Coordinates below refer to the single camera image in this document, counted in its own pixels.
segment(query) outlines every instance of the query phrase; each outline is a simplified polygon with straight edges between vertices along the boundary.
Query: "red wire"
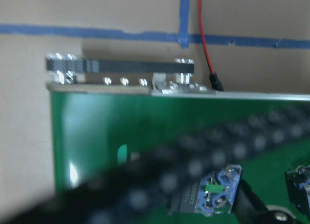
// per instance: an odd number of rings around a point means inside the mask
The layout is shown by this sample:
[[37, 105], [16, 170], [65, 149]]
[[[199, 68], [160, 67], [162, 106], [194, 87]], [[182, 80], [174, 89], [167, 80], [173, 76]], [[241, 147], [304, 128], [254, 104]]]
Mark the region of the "red wire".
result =
[[210, 60], [209, 53], [208, 53], [208, 48], [207, 48], [207, 43], [206, 43], [204, 32], [203, 32], [203, 25], [202, 25], [202, 0], [197, 0], [197, 1], [198, 1], [198, 19], [199, 19], [199, 28], [200, 28], [202, 46], [203, 46], [205, 58], [207, 60], [207, 64], [208, 64], [208, 67], [209, 67], [209, 70], [210, 70], [210, 74], [214, 75], [215, 72], [214, 72], [212, 64], [211, 64], [211, 60]]

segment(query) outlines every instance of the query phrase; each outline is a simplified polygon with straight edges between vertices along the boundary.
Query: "green circuit board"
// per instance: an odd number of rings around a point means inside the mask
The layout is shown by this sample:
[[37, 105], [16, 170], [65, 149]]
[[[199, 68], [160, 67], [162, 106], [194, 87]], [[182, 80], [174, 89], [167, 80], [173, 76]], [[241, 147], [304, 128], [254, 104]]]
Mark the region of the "green circuit board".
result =
[[[147, 151], [179, 135], [253, 114], [294, 105], [285, 99], [195, 98], [151, 95], [85, 94], [52, 92], [52, 125], [56, 190], [61, 192], [97, 172], [117, 165], [118, 150]], [[244, 162], [243, 178], [267, 205], [288, 208], [302, 222], [289, 202], [284, 172], [309, 164], [310, 140]], [[233, 214], [204, 217], [199, 214], [167, 215], [165, 206], [154, 210], [140, 224], [237, 224]]]

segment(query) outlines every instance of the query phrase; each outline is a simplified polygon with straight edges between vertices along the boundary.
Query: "black wire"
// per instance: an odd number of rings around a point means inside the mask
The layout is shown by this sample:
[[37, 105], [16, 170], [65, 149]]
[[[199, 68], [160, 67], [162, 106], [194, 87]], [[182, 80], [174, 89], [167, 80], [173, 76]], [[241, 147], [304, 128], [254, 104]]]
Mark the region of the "black wire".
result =
[[130, 223], [213, 170], [308, 136], [309, 105], [199, 130], [5, 223]]

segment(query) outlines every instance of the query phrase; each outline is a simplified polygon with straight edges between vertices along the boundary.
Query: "beige wall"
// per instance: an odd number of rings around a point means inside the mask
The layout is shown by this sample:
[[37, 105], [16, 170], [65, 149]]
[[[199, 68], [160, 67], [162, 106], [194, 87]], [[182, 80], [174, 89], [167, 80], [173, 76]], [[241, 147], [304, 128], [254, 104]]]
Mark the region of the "beige wall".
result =
[[[197, 33], [196, 0], [189, 32]], [[209, 34], [308, 39], [310, 0], [204, 0]], [[127, 32], [178, 32], [179, 0], [0, 0], [0, 23], [58, 25]], [[310, 51], [209, 46], [226, 90], [309, 93]], [[0, 216], [53, 192], [49, 94], [50, 52], [114, 59], [196, 61], [208, 85], [200, 45], [0, 35]]]

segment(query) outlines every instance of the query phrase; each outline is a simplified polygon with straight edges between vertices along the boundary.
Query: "terminal block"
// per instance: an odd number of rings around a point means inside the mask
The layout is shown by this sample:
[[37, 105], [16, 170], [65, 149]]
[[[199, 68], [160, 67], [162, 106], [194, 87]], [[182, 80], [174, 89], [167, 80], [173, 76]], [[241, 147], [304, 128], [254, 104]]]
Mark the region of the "terminal block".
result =
[[209, 217], [231, 213], [241, 175], [242, 167], [232, 164], [206, 175], [172, 197], [170, 214], [201, 213]]

